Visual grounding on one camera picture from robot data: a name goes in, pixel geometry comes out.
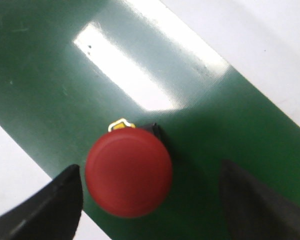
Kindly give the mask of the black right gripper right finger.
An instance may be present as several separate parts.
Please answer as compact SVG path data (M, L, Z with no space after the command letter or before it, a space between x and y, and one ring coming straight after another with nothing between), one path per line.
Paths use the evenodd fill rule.
M219 196L233 240L300 240L300 207L224 160Z

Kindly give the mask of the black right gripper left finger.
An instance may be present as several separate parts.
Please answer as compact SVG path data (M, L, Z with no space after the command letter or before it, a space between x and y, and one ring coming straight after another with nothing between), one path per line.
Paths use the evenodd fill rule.
M0 216L0 240L72 240L83 209L80 167L72 164Z

